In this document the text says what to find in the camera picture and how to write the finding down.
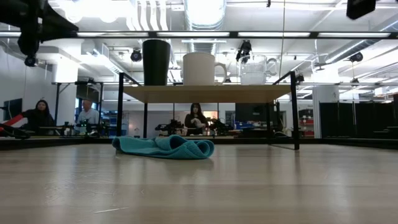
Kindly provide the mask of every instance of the ceiling duct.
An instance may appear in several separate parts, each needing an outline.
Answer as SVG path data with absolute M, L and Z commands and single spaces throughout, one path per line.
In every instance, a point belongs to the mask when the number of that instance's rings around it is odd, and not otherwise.
M 226 0 L 184 0 L 187 30 L 221 30 L 225 17 Z M 191 43 L 190 52 L 215 54 L 217 44 Z
M 398 14 L 392 16 L 388 20 L 376 26 L 372 31 L 379 32 L 397 32 L 398 31 Z M 361 50 L 374 45 L 381 40 L 354 40 L 342 46 L 338 50 L 328 54 L 324 60 L 326 64 L 336 63 L 340 60 L 346 59 Z

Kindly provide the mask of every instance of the exposed ceiling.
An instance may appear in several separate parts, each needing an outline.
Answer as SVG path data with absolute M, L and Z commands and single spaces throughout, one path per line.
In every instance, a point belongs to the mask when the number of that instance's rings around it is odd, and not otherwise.
M 80 1 L 92 2 L 90 8 L 80 8 L 79 12 L 81 12 L 83 17 L 76 25 L 81 31 L 131 30 L 131 27 L 129 28 L 126 24 L 126 18 L 130 16 L 137 16 L 141 28 L 145 27 L 141 21 L 143 1 Z M 49 2 L 62 16 L 65 16 L 65 12 L 70 13 L 76 10 L 76 8 L 70 8 L 70 6 L 75 4 L 72 0 L 49 0 Z M 136 2 L 138 5 L 136 10 L 131 7 L 131 2 Z M 152 30 L 153 27 L 150 25 L 150 2 L 152 1 L 146 2 L 146 21 L 149 29 Z M 183 1 L 168 0 L 165 2 L 168 29 L 185 30 Z M 160 2 L 156 1 L 156 4 L 157 25 L 160 27 Z M 346 1 L 341 0 L 289 0 L 286 2 L 272 0 L 270 8 L 267 8 L 266 4 L 267 1 L 227 0 L 223 30 L 370 31 L 388 18 L 397 16 L 398 8 L 395 0 L 380 0 L 377 2 L 377 8 L 374 12 L 352 21 L 346 17 Z M 206 13 L 206 7 L 203 7 L 203 12 L 200 13 L 203 14 L 203 17 L 211 16 Z M 114 17 L 116 20 L 110 23 L 103 22 L 104 19 L 100 18 L 102 15 L 107 15 L 111 20 Z M 0 24 L 0 29 L 7 30 L 8 26 Z M 49 45 L 62 49 L 62 41 L 50 43 Z M 231 76 L 236 76 L 237 74 L 235 56 L 241 41 L 240 39 L 228 39 L 226 43 L 218 44 L 216 59 L 229 66 Z M 101 44 L 108 46 L 111 60 L 123 70 L 128 71 L 137 81 L 143 81 L 142 62 L 132 62 L 130 60 L 132 50 L 141 46 L 137 39 L 95 39 L 93 42 L 96 46 Z M 306 81 L 311 80 L 314 77 L 313 73 L 316 71 L 311 69 L 311 63 L 305 60 L 310 58 L 316 62 L 315 54 L 329 54 L 349 42 L 350 40 L 318 40 L 315 44 L 314 40 L 251 40 L 252 51 L 255 54 L 264 54 L 279 61 L 277 67 L 278 69 L 281 67 L 281 75 L 304 62 L 299 67 L 299 72 L 305 75 Z M 172 39 L 171 43 L 175 59 L 178 65 L 181 66 L 182 57 L 188 52 L 188 44 L 183 44 L 181 39 Z M 398 74 L 398 69 L 394 67 L 395 65 L 392 65 L 397 62 L 395 59 L 398 58 L 398 52 L 395 50 L 397 45 L 398 40 L 382 40 L 362 51 L 364 60 L 358 64 L 354 63 L 354 69 L 352 69 L 353 65 L 351 62 L 344 61 L 334 64 L 333 67 L 338 69 L 340 81 L 348 82 L 355 76 L 376 72 L 390 65 L 390 70 L 368 76 L 368 80 L 366 80 L 366 82 L 383 81 L 383 79 L 385 80 Z M 80 75 L 92 75 L 98 80 L 113 81 L 113 73 L 102 64 L 90 60 L 89 55 L 86 55 L 84 50 L 82 50 L 82 54 L 73 56 L 80 60 L 80 63 L 92 68 L 92 70 L 80 71 Z

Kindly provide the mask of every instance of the white ceiling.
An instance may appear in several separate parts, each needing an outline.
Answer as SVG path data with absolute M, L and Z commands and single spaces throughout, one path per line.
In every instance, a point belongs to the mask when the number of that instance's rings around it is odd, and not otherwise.
M 65 8 L 59 8 L 63 6 L 63 2 L 69 0 L 50 0 L 51 5 L 61 15 L 65 15 Z M 286 2 L 284 12 L 284 2 L 281 0 L 272 0 L 270 8 L 266 8 L 267 1 L 248 1 L 248 0 L 227 0 L 226 14 L 223 24 L 223 30 L 300 30 L 300 31 L 311 31 L 311 30 L 327 30 L 327 31 L 369 31 L 373 27 L 382 23 L 386 19 L 396 15 L 398 4 L 395 0 L 380 0 L 377 2 L 377 9 L 355 21 L 352 21 L 346 17 L 346 4 L 341 3 L 340 0 L 289 0 Z M 174 11 L 172 8 L 182 7 L 182 1 L 169 0 L 167 3 L 167 26 L 170 30 L 185 30 L 185 20 L 183 11 Z M 101 1 L 94 4 L 92 11 L 99 10 Z M 106 30 L 129 30 L 126 25 L 126 18 L 123 16 L 128 15 L 126 7 L 128 6 L 128 0 L 111 1 L 110 4 L 114 4 L 112 10 L 109 10 L 109 14 L 115 16 L 121 16 L 112 23 L 105 23 L 99 17 L 84 17 L 76 25 L 81 31 L 106 31 Z M 132 11 L 131 14 L 137 13 L 138 18 L 141 15 L 140 8 L 138 12 Z M 157 18 L 159 25 L 159 10 L 157 10 Z M 148 3 L 147 8 L 147 22 L 150 21 L 150 7 Z M 8 26 L 0 24 L 0 29 L 7 29 Z M 137 39 L 96 39 L 96 45 L 102 43 L 106 44 L 111 50 L 111 57 L 117 61 L 117 63 L 123 67 L 123 69 L 132 72 L 132 76 L 139 81 L 142 81 L 142 63 L 131 62 L 129 53 L 132 52 L 133 48 L 140 47 Z M 344 46 L 349 40 L 318 40 L 317 49 L 318 54 L 328 54 L 332 51 Z M 236 49 L 241 43 L 240 39 L 228 39 L 227 43 L 219 44 L 218 54 L 216 54 L 217 60 L 228 65 L 234 65 Z M 265 54 L 268 57 L 275 57 L 280 60 L 280 53 L 283 52 L 282 57 L 282 71 L 281 74 L 285 74 L 290 69 L 294 68 L 299 63 L 303 62 L 304 59 L 315 54 L 315 41 L 314 40 L 261 40 L 253 39 L 252 51 L 255 54 Z M 369 47 L 362 51 L 364 55 L 364 61 L 384 52 L 393 49 L 398 45 L 398 40 L 382 40 L 379 43 Z M 179 65 L 182 64 L 182 56 L 188 52 L 187 44 L 181 43 L 180 39 L 172 39 L 172 48 L 174 50 L 175 58 Z M 124 58 L 119 57 L 119 52 L 124 52 Z M 396 57 L 397 52 L 393 51 L 388 55 L 372 59 L 368 62 L 361 62 L 354 69 L 354 74 L 359 75 L 365 72 L 371 72 L 377 70 L 383 66 L 392 63 Z M 93 71 L 98 72 L 95 77 L 106 77 L 110 78 L 113 74 L 103 65 L 91 62 L 87 59 L 87 55 L 74 55 L 82 63 L 90 66 Z M 342 79 L 347 80 L 352 78 L 353 70 L 351 64 L 346 62 L 340 62 L 339 76 Z M 236 74 L 236 66 L 230 66 L 229 71 L 232 75 Z M 380 79 L 385 76 L 395 76 L 397 71 L 390 71 L 389 73 L 382 73 L 376 78 Z M 303 70 L 303 73 L 310 78 L 312 71 L 310 69 Z M 85 71 L 82 72 L 84 75 L 90 73 Z

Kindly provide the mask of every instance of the shelf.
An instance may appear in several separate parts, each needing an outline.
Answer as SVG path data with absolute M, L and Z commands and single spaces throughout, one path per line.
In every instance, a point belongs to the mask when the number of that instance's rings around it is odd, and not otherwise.
M 288 85 L 125 86 L 143 103 L 268 103 L 290 93 Z

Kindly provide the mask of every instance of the glass pitcher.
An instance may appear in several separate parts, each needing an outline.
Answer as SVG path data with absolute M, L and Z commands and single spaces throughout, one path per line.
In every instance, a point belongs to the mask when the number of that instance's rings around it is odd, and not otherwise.
M 267 61 L 265 55 L 247 55 L 238 60 L 239 77 L 242 85 L 263 85 L 267 81 L 267 75 L 275 75 L 267 71 L 268 63 L 275 63 L 276 59 L 270 58 Z

